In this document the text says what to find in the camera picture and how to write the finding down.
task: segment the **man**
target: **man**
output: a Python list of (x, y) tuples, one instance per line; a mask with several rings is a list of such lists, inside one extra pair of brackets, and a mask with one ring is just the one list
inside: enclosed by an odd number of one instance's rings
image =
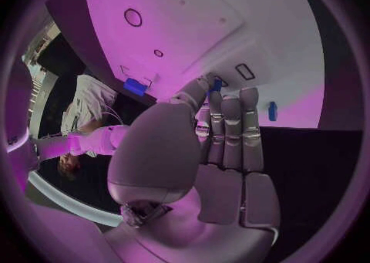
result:
[[(61, 133), (67, 135), (72, 130), (89, 133), (102, 127), (116, 97), (116, 91), (94, 77), (78, 76), (75, 97), (63, 113)], [(92, 151), (87, 155), (96, 157)], [(78, 156), (66, 154), (59, 159), (58, 171), (73, 180), (80, 166)]]

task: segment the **blue object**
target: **blue object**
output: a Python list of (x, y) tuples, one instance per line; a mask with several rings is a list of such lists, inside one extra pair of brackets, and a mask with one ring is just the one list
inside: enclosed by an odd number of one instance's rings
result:
[(148, 86), (140, 84), (138, 81), (132, 78), (127, 79), (125, 83), (123, 84), (123, 87), (124, 89), (132, 93), (135, 93), (139, 96), (144, 96), (145, 91), (148, 88)]
[(268, 108), (268, 118), (270, 121), (276, 121), (278, 119), (278, 106), (274, 101), (270, 102)]
[(221, 91), (221, 87), (222, 87), (222, 80), (216, 79), (215, 84), (213, 85), (213, 88), (210, 90), (210, 92)]

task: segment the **person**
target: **person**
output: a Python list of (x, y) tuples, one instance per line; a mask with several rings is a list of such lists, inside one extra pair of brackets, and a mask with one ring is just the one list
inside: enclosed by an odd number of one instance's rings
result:
[[(77, 76), (75, 96), (62, 116), (61, 134), (76, 130), (89, 133), (102, 127), (116, 98), (117, 92), (98, 79), (86, 74)], [(86, 154), (96, 157), (92, 151)], [(57, 166), (59, 173), (69, 180), (75, 179), (80, 167), (78, 156), (71, 154), (61, 156)]]

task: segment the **circular hole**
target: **circular hole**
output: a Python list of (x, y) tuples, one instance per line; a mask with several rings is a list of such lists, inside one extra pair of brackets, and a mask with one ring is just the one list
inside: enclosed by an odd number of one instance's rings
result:
[(142, 24), (140, 13), (131, 8), (125, 11), (125, 19), (133, 27), (140, 27)]
[(157, 57), (163, 57), (163, 52), (161, 52), (161, 50), (154, 50), (154, 55), (157, 56)]

